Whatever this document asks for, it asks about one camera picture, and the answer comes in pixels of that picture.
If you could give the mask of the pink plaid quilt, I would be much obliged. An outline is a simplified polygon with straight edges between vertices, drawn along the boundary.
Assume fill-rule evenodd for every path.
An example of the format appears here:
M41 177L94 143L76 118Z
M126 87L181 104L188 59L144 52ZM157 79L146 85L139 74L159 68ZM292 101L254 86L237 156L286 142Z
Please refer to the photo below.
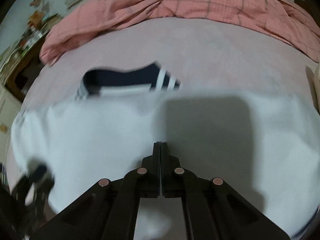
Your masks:
M203 18L276 38L319 61L319 26L291 0L88 0L53 26L40 51L53 65L104 31L162 17Z

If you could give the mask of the cream folded sweatshirt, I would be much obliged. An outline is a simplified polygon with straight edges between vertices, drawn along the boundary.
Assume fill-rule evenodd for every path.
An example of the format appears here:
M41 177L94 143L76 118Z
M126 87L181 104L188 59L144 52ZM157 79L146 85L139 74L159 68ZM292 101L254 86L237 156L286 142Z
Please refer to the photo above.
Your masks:
M315 69L306 66L305 72L310 87L313 105L315 109L319 111L319 64L317 64Z

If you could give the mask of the dark wooden desk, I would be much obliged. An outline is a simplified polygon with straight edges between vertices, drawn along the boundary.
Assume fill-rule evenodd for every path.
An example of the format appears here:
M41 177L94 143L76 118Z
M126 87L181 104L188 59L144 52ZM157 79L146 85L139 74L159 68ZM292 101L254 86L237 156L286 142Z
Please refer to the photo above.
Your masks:
M5 88L21 103L28 90L39 76L44 64L40 60L40 50L47 34L41 37L20 59L5 82Z

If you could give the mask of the white navy varsity jacket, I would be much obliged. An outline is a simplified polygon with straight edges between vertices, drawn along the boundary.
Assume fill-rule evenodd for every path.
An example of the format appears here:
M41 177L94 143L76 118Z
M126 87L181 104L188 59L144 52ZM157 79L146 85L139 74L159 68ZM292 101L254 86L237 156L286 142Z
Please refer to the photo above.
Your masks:
M22 170L45 163L59 212L100 178L119 179L164 141L183 167L220 177L291 238L319 209L319 114L295 94L102 90L20 111L11 144Z

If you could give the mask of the white drawer cabinet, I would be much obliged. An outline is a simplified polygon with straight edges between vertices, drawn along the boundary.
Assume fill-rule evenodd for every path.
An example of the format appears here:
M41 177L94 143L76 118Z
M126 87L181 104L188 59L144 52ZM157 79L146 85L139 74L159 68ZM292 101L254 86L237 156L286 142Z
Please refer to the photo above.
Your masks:
M0 100L0 151L1 163L4 164L7 160L7 151L10 142L10 129L21 108L21 103L3 85L1 85Z

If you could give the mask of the pink bed sheet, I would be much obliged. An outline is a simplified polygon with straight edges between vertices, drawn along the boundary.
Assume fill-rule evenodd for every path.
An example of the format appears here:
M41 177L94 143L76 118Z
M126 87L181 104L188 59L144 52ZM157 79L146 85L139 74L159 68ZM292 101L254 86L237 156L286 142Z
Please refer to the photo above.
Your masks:
M186 88L295 94L313 105L306 66L315 69L317 64L256 31L204 19L158 18L101 34L45 66L20 111L136 86L150 92ZM22 174L43 162L22 170L11 145L7 163L9 185L15 186Z

